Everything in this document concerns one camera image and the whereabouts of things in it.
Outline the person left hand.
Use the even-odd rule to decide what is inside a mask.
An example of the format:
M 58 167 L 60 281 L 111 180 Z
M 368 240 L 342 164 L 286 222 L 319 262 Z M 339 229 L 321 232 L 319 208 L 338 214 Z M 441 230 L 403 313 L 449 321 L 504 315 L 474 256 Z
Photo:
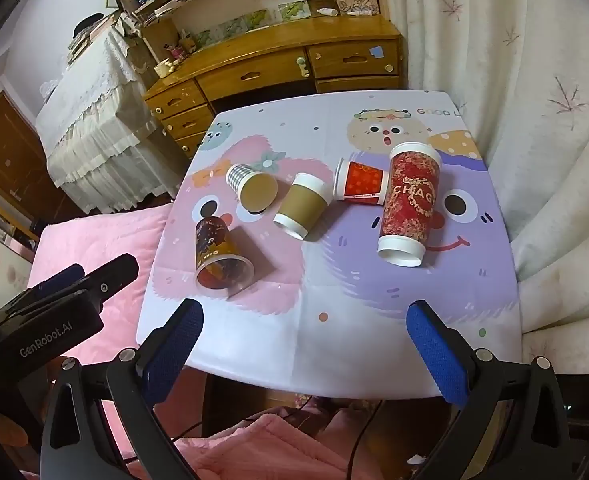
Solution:
M 24 448 L 29 444 L 29 437 L 23 428 L 10 418 L 0 414 L 0 443 L 15 448 Z

